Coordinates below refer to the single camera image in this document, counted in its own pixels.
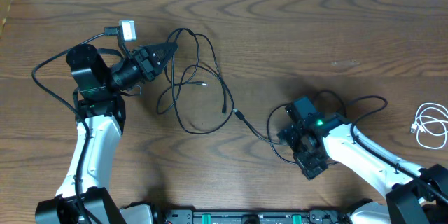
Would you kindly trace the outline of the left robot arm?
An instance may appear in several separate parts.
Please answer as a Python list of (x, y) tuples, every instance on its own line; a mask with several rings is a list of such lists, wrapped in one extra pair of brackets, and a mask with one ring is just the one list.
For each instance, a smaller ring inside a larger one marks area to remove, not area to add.
[(38, 203), (37, 223), (153, 223), (147, 203), (117, 207), (109, 194), (111, 170), (124, 132), (126, 91), (154, 80), (177, 49), (175, 43), (146, 45), (113, 66), (102, 55), (116, 50), (84, 43), (68, 51), (66, 62), (78, 85), (72, 106), (78, 140), (55, 197)]

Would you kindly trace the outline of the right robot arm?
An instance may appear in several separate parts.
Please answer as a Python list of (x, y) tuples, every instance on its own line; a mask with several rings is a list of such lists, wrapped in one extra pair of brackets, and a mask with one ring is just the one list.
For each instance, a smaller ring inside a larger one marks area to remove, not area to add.
[(366, 202), (347, 214), (351, 223), (446, 223), (447, 168), (409, 162), (365, 136), (345, 115), (325, 115), (303, 96), (285, 105), (293, 121), (277, 136), (288, 144), (309, 180), (345, 165), (369, 183), (386, 204)]

